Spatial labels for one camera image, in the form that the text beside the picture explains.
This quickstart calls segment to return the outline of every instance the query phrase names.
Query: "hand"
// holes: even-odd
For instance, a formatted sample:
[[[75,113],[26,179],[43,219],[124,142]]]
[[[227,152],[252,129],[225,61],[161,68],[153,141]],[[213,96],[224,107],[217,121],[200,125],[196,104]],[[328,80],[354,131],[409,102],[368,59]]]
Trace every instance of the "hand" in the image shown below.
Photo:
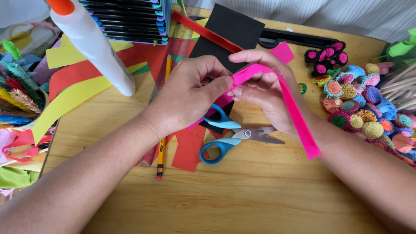
[[[302,98],[292,69],[269,52],[265,50],[243,50],[230,55],[228,59],[231,62],[261,64],[269,67],[276,74],[283,75],[303,116],[305,117],[305,115],[311,113]],[[275,74],[256,74],[245,85],[236,87],[227,95],[232,96],[235,101],[245,100],[259,105],[276,129],[287,134],[296,134],[296,129],[283,101],[280,83]]]
[[[183,59],[172,70],[155,100],[139,116],[158,126],[161,137],[189,127],[232,86],[230,75],[212,55]],[[214,80],[208,84],[205,77]]]

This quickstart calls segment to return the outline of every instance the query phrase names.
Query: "orange bottle cap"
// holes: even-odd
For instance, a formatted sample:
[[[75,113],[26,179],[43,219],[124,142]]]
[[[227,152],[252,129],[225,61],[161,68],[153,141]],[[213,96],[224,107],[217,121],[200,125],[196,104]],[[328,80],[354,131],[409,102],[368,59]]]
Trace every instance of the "orange bottle cap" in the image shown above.
[[[75,10],[75,5],[71,0],[46,0],[52,10],[58,15],[69,15]]]

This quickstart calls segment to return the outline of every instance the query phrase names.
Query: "white curtain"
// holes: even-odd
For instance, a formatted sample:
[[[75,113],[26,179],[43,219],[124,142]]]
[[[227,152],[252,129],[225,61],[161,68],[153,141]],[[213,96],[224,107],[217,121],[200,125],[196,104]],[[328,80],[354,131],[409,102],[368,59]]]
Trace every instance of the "white curtain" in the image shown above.
[[[416,0],[203,0],[251,17],[374,37],[387,42],[409,37],[416,27]]]

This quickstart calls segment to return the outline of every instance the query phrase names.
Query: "scissors blade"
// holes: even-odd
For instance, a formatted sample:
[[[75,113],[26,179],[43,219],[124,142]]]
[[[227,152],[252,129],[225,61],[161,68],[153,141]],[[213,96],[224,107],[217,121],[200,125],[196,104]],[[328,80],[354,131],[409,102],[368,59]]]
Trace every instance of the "scissors blade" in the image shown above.
[[[281,140],[278,140],[278,139],[275,139],[273,137],[269,137],[269,136],[266,136],[266,135],[262,135],[262,136],[259,136],[259,137],[253,137],[253,138],[250,138],[250,140],[272,143],[272,144],[285,144],[285,142],[283,142]]]
[[[233,138],[240,139],[250,139],[253,137],[259,137],[267,133],[277,131],[274,127],[257,127],[257,128],[247,128],[247,129],[236,129]]]

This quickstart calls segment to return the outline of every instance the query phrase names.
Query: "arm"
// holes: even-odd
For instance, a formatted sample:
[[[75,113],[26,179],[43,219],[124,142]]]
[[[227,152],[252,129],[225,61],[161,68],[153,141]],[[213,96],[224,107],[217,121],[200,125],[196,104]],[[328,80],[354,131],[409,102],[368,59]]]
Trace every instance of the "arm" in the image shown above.
[[[231,87],[233,80],[228,75],[213,56],[181,61],[142,113],[1,207],[2,232],[81,232],[150,148],[166,135],[195,123]],[[202,87],[206,76],[216,79]]]
[[[232,62],[255,62],[282,74],[302,115],[322,152],[318,160],[328,167],[357,196],[368,204],[378,217],[385,217],[416,229],[416,170],[393,155],[342,131],[314,115],[303,100],[292,70],[263,50],[244,50],[229,56]],[[254,77],[247,86],[229,93],[235,101],[246,100],[262,107],[270,123],[299,139],[281,98],[277,77],[265,74]]]

